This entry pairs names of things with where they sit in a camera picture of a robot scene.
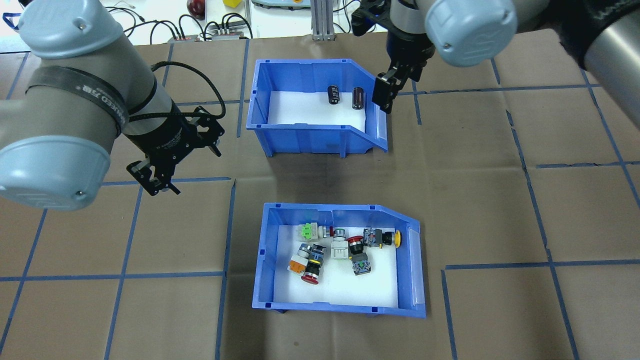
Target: robotic arm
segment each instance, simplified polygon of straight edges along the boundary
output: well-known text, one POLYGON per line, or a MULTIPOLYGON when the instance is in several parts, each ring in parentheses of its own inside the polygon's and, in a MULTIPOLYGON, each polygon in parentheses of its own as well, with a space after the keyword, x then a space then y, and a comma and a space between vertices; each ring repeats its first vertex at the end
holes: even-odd
POLYGON ((225 106, 215 87, 209 82, 221 114, 201 107, 181 113, 98 0, 36 0, 19 28, 42 64, 24 100, 0 101, 3 197, 39 208, 89 205, 121 133, 146 155, 127 170, 151 195, 179 193, 171 178, 194 148, 207 146, 220 156, 216 144, 224 130, 217 120, 225 106))
POLYGON ((515 33, 553 28, 640 128, 640 0, 363 0, 352 20, 356 36, 374 24, 388 29, 391 64, 373 93, 387 113, 436 50, 468 67, 500 53, 515 33))

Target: black cable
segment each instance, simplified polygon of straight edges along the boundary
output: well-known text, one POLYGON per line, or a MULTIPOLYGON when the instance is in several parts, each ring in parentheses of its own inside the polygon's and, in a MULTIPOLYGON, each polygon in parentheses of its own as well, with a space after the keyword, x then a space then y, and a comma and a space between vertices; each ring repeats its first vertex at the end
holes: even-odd
POLYGON ((224 25, 225 24, 225 19, 227 18, 227 16, 231 15, 233 13, 226 13, 225 15, 222 15, 222 20, 220 21, 220 24, 224 25))
POLYGON ((204 31, 205 31, 205 32, 204 32, 204 33, 202 33, 202 38, 203 38, 205 41, 207 41, 207 40, 211 40, 211 39, 212 39, 212 38, 207 38, 207 34, 210 34, 210 33, 208 33, 208 32, 207 32, 207 30, 209 29, 209 26, 210 26, 210 25, 215 25, 215 26, 216 26, 216 28, 217 28, 218 30, 220 30, 220 24, 218 24, 218 23, 217 23, 217 22, 215 22, 215 21, 209 21, 209 22, 204 26, 204 31))
POLYGON ((105 6, 105 9, 109 9, 109 12, 112 12, 114 10, 122 10, 124 12, 134 13, 140 19, 140 21, 142 21, 142 22, 145 21, 145 18, 143 18, 140 14, 138 14, 137 12, 135 12, 135 11, 129 9, 129 8, 119 8, 119 7, 116 7, 116 6, 105 6))
POLYGON ((249 22, 240 14, 238 13, 229 13, 227 15, 230 15, 227 18, 227 29, 229 28, 229 20, 231 20, 234 17, 239 17, 242 21, 244 21, 244 23, 246 24, 246 27, 249 29, 249 35, 251 36, 251 38, 253 38, 253 31, 251 30, 251 25, 249 25, 249 22))
POLYGON ((347 33, 346 31, 344 31, 344 29, 342 28, 342 26, 340 26, 339 24, 337 24, 336 22, 333 23, 334 26, 337 26, 340 30, 342 30, 343 33, 347 33))
POLYGON ((356 2, 358 2, 358 3, 359 3, 359 2, 360 2, 360 0, 351 0, 347 5, 344 5, 342 8, 339 8, 339 9, 337 9, 337 10, 334 10, 333 12, 337 13, 337 12, 339 12, 339 11, 343 10, 343 9, 346 9, 346 8, 347 8, 347 6, 349 6, 349 5, 353 4, 353 3, 356 3, 356 2))
POLYGON ((342 9, 344 10, 344 17, 347 18, 347 24, 349 24, 348 33, 351 32, 351 21, 349 20, 349 14, 347 14, 347 6, 344 4, 344 0, 342 0, 342 9))
POLYGON ((178 29, 178 27, 173 23, 173 21, 170 20, 158 20, 158 22, 168 22, 169 24, 171 24, 175 30, 173 39, 176 39, 178 37, 180 37, 180 29, 178 29))
MULTIPOLYGON (((109 12, 109 13, 111 13, 111 12, 116 11, 116 10, 121 10, 121 11, 123 11, 124 13, 129 14, 129 16, 131 16, 131 19, 133 19, 133 26, 135 26, 135 25, 137 25, 137 24, 138 24, 138 22, 136 21, 136 16, 135 16, 135 15, 133 15, 132 13, 128 12, 128 11, 127 11, 127 9, 125 9, 125 8, 114 8, 114 9, 108 10, 108 12, 109 12)), ((131 32, 127 35, 127 37, 131 36, 131 34, 133 34, 133 29, 132 29, 132 30, 131 30, 131 32)))
POLYGON ((173 37, 174 40, 177 40, 177 38, 175 37, 175 33, 173 32, 173 29, 171 28, 171 26, 167 25, 164 23, 164 21, 157 21, 156 25, 154 25, 153 28, 151 28, 151 33, 149 34, 149 45, 153 45, 154 44, 154 30, 156 29, 156 27, 158 25, 164 25, 166 26, 169 31, 171 31, 171 36, 173 37))
POLYGON ((124 30, 124 32, 126 33, 126 32, 127 32, 127 31, 129 31, 129 30, 133 30, 133 29, 135 29, 135 28, 139 28, 139 27, 140 27, 140 26, 142 26, 142 25, 147 25, 147 24, 156 24, 156 23, 158 23, 158 20, 145 21, 145 22, 143 22, 143 23, 141 23, 141 24, 138 24, 138 25, 135 25, 135 26, 131 26, 129 29, 125 29, 125 30, 124 30))
POLYGON ((180 15, 180 17, 178 18, 178 27, 180 28, 180 34, 182 35, 182 38, 185 38, 184 36, 184 30, 182 29, 182 19, 185 17, 189 17, 191 19, 193 19, 193 21, 196 22, 196 24, 198 24, 198 27, 200 28, 200 33, 204 33, 204 29, 202 28, 202 25, 200 25, 200 23, 198 22, 198 19, 194 18, 191 15, 185 14, 183 13, 182 15, 180 15))
POLYGON ((156 117, 172 117, 172 116, 189 116, 189 117, 208 117, 210 119, 213 120, 218 120, 218 119, 222 119, 223 117, 225 117, 225 115, 227 114, 227 107, 225 106, 225 101, 222 99, 222 96, 220 95, 220 93, 218 92, 218 89, 216 88, 216 85, 214 85, 211 80, 200 70, 187 65, 185 63, 181 63, 181 62, 177 62, 177 61, 160 61, 159 63, 155 63, 151 66, 151 71, 156 71, 157 69, 160 69, 161 67, 165 67, 165 66, 169 66, 169 65, 174 65, 174 66, 178 66, 178 67, 183 67, 185 69, 191 70, 193 72, 195 72, 196 74, 198 74, 201 78, 204 79, 204 81, 207 82, 207 84, 209 84, 209 86, 211 87, 211 90, 213 90, 214 94, 216 94, 216 97, 218 98, 218 101, 220 102, 220 107, 221 107, 221 111, 219 115, 214 115, 214 114, 205 114, 205 113, 183 113, 183 112, 179 112, 179 113, 174 113, 174 112, 170 112, 170 113, 146 113, 146 114, 140 114, 140 115, 134 115, 129 117, 129 122, 134 122, 134 121, 138 121, 138 120, 145 120, 145 119, 152 119, 152 118, 156 118, 156 117))

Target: blue tape line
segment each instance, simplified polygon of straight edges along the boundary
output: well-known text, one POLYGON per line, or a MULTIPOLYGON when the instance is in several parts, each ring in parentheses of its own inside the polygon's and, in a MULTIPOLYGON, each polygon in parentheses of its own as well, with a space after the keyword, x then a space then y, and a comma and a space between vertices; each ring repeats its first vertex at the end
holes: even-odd
MULTIPOLYGON (((222 276, 222 271, 203 272, 159 272, 149 274, 125 274, 125 279, 173 279, 179 277, 216 277, 222 276)), ((91 274, 91 275, 34 275, 24 278, 25 281, 61 281, 61 280, 114 280, 120 274, 91 274)), ((0 277, 0 282, 20 281, 20 276, 0 277)))
MULTIPOLYGON (((171 61, 171 57, 173 56, 173 43, 169 45, 169 55, 166 58, 166 61, 171 61)), ((162 78, 162 86, 166 86, 166 78, 169 76, 169 68, 171 65, 164 67, 164 76, 162 78)))
POLYGON ((620 162, 620 166, 622 167, 622 171, 625 173, 625 177, 627 178, 627 182, 629 183, 631 192, 633 193, 634 199, 636 200, 636 205, 638 208, 640 208, 640 197, 638 197, 636 185, 634 184, 633 179, 631 179, 631 174, 629 174, 629 170, 627 169, 627 164, 625 164, 625 160, 622 158, 622 153, 618 148, 618 144, 616 144, 616 141, 614 140, 613 135, 611 134, 611 130, 609 129, 609 125, 607 125, 607 119, 605 118, 604 113, 602 113, 602 109, 600 109, 600 105, 598 105, 598 100, 596 99, 596 95, 592 89, 593 85, 589 82, 587 73, 584 72, 584 70, 580 70, 580 71, 582 72, 582 77, 584 78, 585 84, 587 84, 589 88, 589 94, 591 95, 591 100, 593 100, 593 104, 598 110, 598 114, 600 114, 600 120, 602 121, 602 126, 604 126, 605 132, 609 137, 609 141, 611 142, 613 151, 616 153, 616 156, 618 157, 618 161, 620 162))
POLYGON ((218 331, 216 333, 216 360, 220 360, 220 347, 222 346, 222 320, 225 312, 225 297, 227 296, 227 274, 229 271, 229 254, 231 253, 231 232, 234 223, 234 208, 236 206, 236 184, 231 186, 229 197, 229 216, 227 220, 227 247, 225 248, 224 276, 220 290, 220 305, 218 306, 218 331))
POLYGON ((117 274, 105 275, 38 275, 27 276, 27 281, 60 281, 60 280, 113 280, 119 279, 117 274))
POLYGON ((536 165, 536 168, 568 168, 568 167, 617 167, 620 163, 615 161, 613 163, 598 164, 598 163, 574 163, 574 164, 541 164, 536 165))
MULTIPOLYGON (((229 181, 230 177, 185 177, 184 179, 172 179, 173 183, 203 183, 207 181, 229 181)), ((139 185, 137 181, 107 181, 102 183, 103 186, 120 186, 120 185, 139 185)))
POLYGON ((20 75, 22 74, 22 70, 24 69, 24 64, 27 63, 28 57, 29 57, 29 53, 26 53, 22 58, 22 62, 20 63, 18 72, 15 73, 15 78, 13 79, 13 83, 11 84, 11 88, 9 88, 9 93, 6 95, 6 100, 11 99, 11 96, 13 95, 13 91, 15 90, 15 86, 18 85, 18 80, 20 79, 20 75))
POLYGON ((545 246, 545 252, 547 253, 549 269, 551 270, 551 276, 554 281, 554 288, 556 289, 556 295, 558 297, 560 311, 562 312, 564 327, 566 329, 567 336, 569 337, 569 344, 571 345, 573 358, 574 360, 579 360, 580 357, 578 356, 578 350, 577 350, 577 347, 575 346, 575 340, 573 338, 573 331, 571 329, 571 324, 569 322, 569 318, 564 306, 564 299, 562 296, 562 291, 560 290, 560 283, 557 280, 556 269, 553 264, 553 259, 551 258, 551 251, 549 251, 549 249, 547 248, 547 232, 545 231, 545 226, 542 223, 542 216, 540 215, 538 200, 536 199, 536 193, 533 190, 533 185, 531 184, 531 176, 529 175, 529 171, 527 170, 527 163, 524 158, 524 153, 522 152, 522 146, 520 145, 520 140, 518 139, 518 133, 513 123, 513 117, 511 116, 511 113, 509 111, 507 111, 507 118, 509 119, 509 124, 511 125, 511 133, 513 134, 513 141, 515 141, 516 147, 518 148, 518 154, 520 155, 520 162, 522 163, 522 171, 524 171, 525 178, 527 179, 527 187, 529 188, 529 196, 531 198, 531 204, 533 205, 533 209, 536 214, 538 229, 540 230, 540 236, 542 237, 542 242, 545 246))
POLYGON ((411 86, 413 87, 413 102, 415 103, 415 117, 418 119, 418 125, 422 125, 422 117, 420 115, 420 103, 418 102, 417 89, 415 87, 415 81, 411 80, 411 86))
MULTIPOLYGON (((225 104, 239 104, 240 100, 225 100, 225 104)), ((178 102, 177 106, 194 106, 194 105, 220 105, 219 101, 191 101, 178 102)))
MULTIPOLYGON (((601 85, 592 85, 592 87, 600 87, 600 86, 601 85)), ((588 87, 587 85, 512 86, 508 88, 476 88, 476 89, 417 91, 413 94, 432 95, 432 94, 448 94, 452 92, 503 92, 503 91, 524 91, 524 90, 557 90, 557 89, 580 89, 580 88, 587 88, 587 87, 588 87)), ((403 93, 402 95, 412 95, 412 93, 403 93)))
POLYGON ((42 211, 42 216, 40 217, 38 230, 36 230, 36 235, 33 238, 33 244, 31 245, 31 251, 29 251, 29 257, 27 258, 27 263, 24 265, 24 270, 22 271, 22 277, 20 278, 20 284, 18 284, 18 290, 15 292, 15 297, 13 298, 13 304, 11 305, 9 318, 6 321, 2 338, 0 339, 0 354, 2 354, 2 351, 4 349, 4 343, 6 342, 6 337, 7 335, 9 335, 9 328, 11 327, 11 322, 13 320, 13 316, 15 315, 15 310, 18 307, 18 301, 20 300, 20 295, 22 295, 22 287, 24 286, 24 282, 26 280, 27 274, 29 273, 29 267, 31 266, 31 261, 33 260, 33 254, 36 251, 36 246, 38 246, 38 240, 40 239, 40 234, 42 233, 42 226, 44 225, 44 220, 46 217, 47 217, 47 210, 44 209, 42 211))
POLYGON ((546 249, 547 248, 547 232, 545 231, 545 226, 542 224, 542 215, 540 215, 540 209, 538 207, 538 200, 536 199, 536 193, 533 191, 533 185, 531 184, 531 176, 529 175, 529 171, 527 170, 527 163, 524 159, 524 153, 522 152, 520 139, 518 139, 518 133, 516 132, 515 125, 513 123, 513 117, 511 116, 511 113, 509 111, 507 111, 507 118, 509 119, 509 124, 511 125, 511 134, 513 135, 513 141, 516 143, 516 147, 518 148, 518 155, 520 156, 522 171, 524 171, 524 176, 527 180, 529 196, 531 198, 531 204, 533 205, 533 211, 536 214, 536 221, 538 222, 538 230, 540 230, 540 236, 542 237, 542 244, 544 244, 546 249))
MULTIPOLYGON (((240 99, 244 100, 244 83, 246 81, 246 65, 247 65, 247 61, 249 59, 249 40, 245 40, 244 43, 244 62, 243 62, 243 66, 242 66, 242 85, 240 86, 240 99)), ((243 104, 244 101, 240 102, 240 107, 238 109, 238 125, 237 125, 237 132, 236 132, 236 138, 240 137, 240 132, 241 132, 241 128, 242 128, 242 113, 243 113, 243 104)))
POLYGON ((185 179, 172 179, 173 183, 204 183, 207 181, 229 181, 230 177, 217 176, 217 177, 191 177, 185 179))
POLYGON ((222 277, 222 288, 220 290, 220 305, 218 306, 218 330, 216 332, 216 355, 215 360, 220 360, 220 347, 222 346, 222 318, 225 313, 225 297, 227 296, 227 276, 222 277))
POLYGON ((446 270, 508 269, 508 268, 543 268, 549 263, 499 263, 499 264, 458 264, 447 265, 446 270))
POLYGON ((569 345, 571 346, 573 359, 580 360, 580 355, 578 354, 578 348, 575 345, 575 338, 573 337, 573 330, 571 328, 571 323, 569 322, 569 315, 566 312, 566 306, 564 305, 564 297, 562 295, 562 290, 560 290, 560 282, 558 281, 556 267, 554 264, 553 257, 551 256, 551 250, 546 249, 546 251, 547 251, 547 259, 549 259, 549 264, 551 265, 550 266, 551 278, 553 278, 554 288, 556 289, 556 295, 558 297, 558 303, 560 303, 560 312, 562 313, 562 319, 564 321, 564 328, 566 329, 566 334, 569 337, 569 345))
POLYGON ((222 271, 201 271, 201 272, 161 272, 151 274, 125 274, 125 279, 174 279, 178 277, 216 277, 222 276, 222 271))
POLYGON ((137 181, 106 181, 103 186, 140 185, 137 181))
POLYGON ((449 343, 451 344, 451 357, 458 360, 458 350, 456 349, 456 338, 453 334, 453 321, 451 320, 451 304, 449 303, 449 289, 447 287, 447 276, 444 270, 440 271, 442 275, 442 293, 444 294, 444 311, 447 315, 447 328, 449 328, 449 343))
POLYGON ((2 350, 4 348, 4 342, 6 341, 7 335, 9 335, 9 328, 11 327, 11 321, 13 318, 8 318, 6 320, 6 324, 4 325, 4 330, 2 331, 2 340, 0 341, 0 354, 2 354, 2 350))
POLYGON ((133 242, 133 234, 136 230, 136 222, 138 221, 138 213, 140 211, 140 202, 142 201, 142 186, 138 188, 138 198, 136 199, 136 207, 133 211, 133 219, 131 220, 131 229, 129 230, 129 239, 127 240, 127 248, 124 252, 124 260, 122 261, 122 271, 120 272, 120 281, 118 281, 118 292, 116 293, 115 304, 113 305, 113 314, 111 315, 111 325, 109 326, 109 336, 107 337, 107 346, 104 350, 104 360, 109 359, 111 353, 111 342, 113 341, 113 331, 116 327, 116 319, 118 318, 118 308, 120 307, 120 297, 122 296, 122 286, 127 272, 127 264, 129 262, 129 254, 131 253, 131 243, 133 242))
MULTIPOLYGON (((617 260, 578 260, 558 261, 553 266, 608 266, 608 265, 640 265, 640 259, 617 260)), ((445 270, 482 270, 482 269, 507 269, 507 268, 544 268, 551 266, 546 263, 499 263, 499 264, 455 264, 445 266, 445 270)))
POLYGON ((493 75, 495 75, 495 80, 500 85, 500 73, 498 72, 498 66, 495 64, 495 58, 491 58, 491 67, 493 68, 493 75))
POLYGON ((558 261, 554 266, 640 265, 640 259, 558 261))
POLYGON ((225 248, 225 266, 224 271, 229 270, 229 255, 231 253, 231 231, 234 223, 234 208, 236 206, 236 183, 231 186, 231 195, 229 197, 229 216, 227 220, 227 247, 225 248))

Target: red object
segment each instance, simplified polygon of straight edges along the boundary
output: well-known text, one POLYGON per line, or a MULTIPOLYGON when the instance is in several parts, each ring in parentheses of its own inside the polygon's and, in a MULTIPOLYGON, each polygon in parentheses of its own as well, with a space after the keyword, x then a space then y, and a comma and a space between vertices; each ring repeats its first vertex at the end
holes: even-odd
POLYGON ((198 20, 204 20, 205 0, 187 0, 187 10, 191 16, 198 20))
POLYGON ((364 236, 360 236, 360 235, 358 235, 358 236, 352 236, 352 237, 348 238, 348 239, 347 239, 347 241, 348 241, 349 243, 354 243, 354 242, 356 242, 356 241, 360 241, 360 240, 362 240, 362 239, 364 239, 364 236))
POLYGON ((311 275, 302 275, 301 278, 309 284, 318 285, 318 280, 311 275))

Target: wire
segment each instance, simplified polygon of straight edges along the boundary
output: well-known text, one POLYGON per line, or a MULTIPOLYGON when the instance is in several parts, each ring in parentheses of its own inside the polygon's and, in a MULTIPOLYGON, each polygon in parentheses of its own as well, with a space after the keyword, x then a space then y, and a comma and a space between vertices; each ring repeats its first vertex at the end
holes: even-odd
POLYGON ((204 26, 204 31, 205 31, 205 32, 204 32, 204 33, 202 33, 202 38, 203 38, 205 41, 207 41, 207 40, 212 40, 212 39, 213 39, 213 34, 211 34, 211 33, 208 33, 208 32, 207 32, 207 30, 209 29, 209 26, 210 26, 210 25, 215 25, 215 26, 216 26, 216 28, 217 28, 218 30, 220 30, 220 24, 218 24, 218 23, 217 23, 217 22, 215 22, 215 21, 209 21, 209 22, 204 26))
POLYGON ((129 118, 129 122, 134 122, 134 121, 138 121, 138 120, 145 120, 145 119, 152 119, 152 118, 156 118, 156 117, 172 117, 172 116, 188 116, 188 117, 208 117, 210 119, 213 120, 218 120, 218 119, 222 119, 223 117, 225 117, 225 115, 227 114, 227 107, 225 106, 225 101, 222 99, 222 96, 220 95, 220 92, 218 91, 218 89, 216 88, 216 85, 214 85, 211 80, 200 70, 189 66, 185 63, 181 63, 181 62, 177 62, 177 61, 160 61, 159 63, 153 64, 151 66, 151 71, 156 71, 157 69, 160 69, 161 67, 165 67, 165 66, 169 66, 169 65, 174 65, 174 66, 178 66, 178 67, 183 67, 185 69, 191 70, 193 72, 195 72, 196 74, 198 74, 201 78, 204 79, 204 81, 207 82, 207 84, 209 84, 209 86, 211 87, 211 90, 213 90, 214 94, 216 94, 216 97, 218 98, 218 101, 220 102, 220 114, 219 115, 214 115, 214 114, 205 114, 205 113, 183 113, 183 112, 171 112, 171 113, 146 113, 146 114, 140 114, 140 115, 134 115, 131 116, 129 118))
POLYGON ((131 14, 135 14, 140 19, 140 21, 142 21, 142 22, 145 21, 145 18, 143 18, 142 15, 140 15, 137 12, 135 12, 135 11, 133 11, 131 9, 128 9, 128 8, 118 8, 118 7, 115 7, 115 6, 105 6, 105 9, 109 9, 109 12, 112 12, 112 11, 115 11, 115 10, 121 10, 123 12, 128 12, 128 13, 131 13, 131 14))
POLYGON ((244 23, 246 24, 246 27, 249 29, 249 35, 251 36, 251 38, 253 38, 253 31, 251 30, 251 25, 249 25, 249 22, 240 14, 238 13, 228 13, 225 14, 225 16, 229 15, 229 17, 227 18, 227 23, 226 23, 226 28, 229 28, 229 20, 233 19, 234 17, 239 17, 242 21, 244 21, 244 23))
POLYGON ((353 4, 353 3, 359 3, 359 2, 360 2, 360 0, 351 0, 350 2, 348 2, 348 3, 347 3, 347 5, 344 5, 344 2, 342 2, 342 4, 343 4, 344 6, 343 6, 342 8, 337 9, 337 10, 334 10, 333 12, 337 13, 337 12, 339 12, 339 11, 343 10, 343 9, 346 9, 346 8, 347 8, 347 6, 349 6, 349 5, 351 5, 351 4, 353 4))
POLYGON ((140 26, 142 26, 142 25, 155 24, 155 23, 157 23, 157 22, 158 22, 158 20, 145 21, 145 22, 143 22, 143 23, 141 23, 141 24, 131 26, 129 29, 125 29, 125 30, 124 30, 124 32, 126 33, 127 31, 129 31, 129 30, 133 30, 133 29, 135 29, 135 28, 139 28, 139 27, 140 27, 140 26))
POLYGON ((234 13, 226 13, 225 15, 222 15, 222 21, 220 21, 220 24, 225 24, 225 19, 227 18, 227 16, 234 14, 234 13))
MULTIPOLYGON (((124 13, 128 13, 129 16, 131 16, 131 18, 133 19, 133 26, 138 24, 138 22, 136 21, 136 16, 133 15, 132 13, 126 11, 127 9, 125 9, 125 8, 114 8, 114 9, 111 9, 111 10, 108 10, 108 11, 109 11, 109 13, 111 13, 111 12, 113 12, 115 10, 121 10, 124 13)), ((133 29, 131 29, 131 32, 127 35, 127 37, 131 36, 131 34, 133 34, 133 29)))
POLYGON ((347 33, 346 31, 344 31, 344 29, 342 28, 342 26, 340 26, 339 24, 337 24, 336 22, 333 23, 334 26, 337 26, 340 30, 342 30, 343 33, 347 33))
POLYGON ((136 8, 135 6, 133 6, 133 5, 129 4, 128 2, 126 2, 126 1, 124 1, 124 0, 120 0, 119 2, 117 2, 117 3, 113 4, 113 6, 116 6, 117 4, 120 4, 120 3, 125 3, 129 8, 132 8, 132 9, 135 9, 135 8, 136 8))
POLYGON ((178 18, 178 27, 180 28, 180 35, 182 36, 182 38, 185 38, 184 30, 182 29, 182 19, 185 18, 185 17, 189 17, 189 18, 193 19, 193 21, 195 21, 196 24, 198 24, 198 27, 200 28, 200 33, 201 34, 204 33, 204 29, 202 28, 202 25, 200 25, 200 22, 198 22, 198 19, 194 18, 191 15, 188 15, 188 14, 184 13, 184 14, 180 15, 180 18, 178 18))
POLYGON ((209 22, 204 26, 205 31, 207 31, 207 29, 208 29, 208 28, 209 28, 209 26, 211 26, 211 25, 215 25, 215 26, 216 26, 216 28, 217 28, 218 30, 220 30, 220 24, 218 24, 218 23, 217 23, 217 22, 215 22, 215 21, 209 21, 209 22))
POLYGON ((173 21, 170 20, 158 20, 158 22, 168 22, 169 24, 171 24, 175 30, 175 36, 173 37, 174 39, 176 39, 177 37, 180 37, 180 29, 178 29, 178 27, 173 23, 173 21))
POLYGON ((156 25, 154 25, 154 27, 151 28, 151 33, 149 34, 149 45, 153 45, 154 44, 154 30, 160 24, 166 26, 169 29, 169 31, 171 31, 171 36, 173 37, 173 39, 177 40, 177 38, 175 37, 175 33, 173 32, 173 29, 171 28, 171 26, 169 26, 169 25, 167 25, 165 23, 165 20, 164 21, 157 21, 156 25))
POLYGON ((347 6, 344 4, 344 0, 342 0, 342 9, 344 10, 344 17, 347 18, 347 24, 349 24, 348 33, 351 32, 351 21, 349 20, 349 14, 347 14, 347 6))

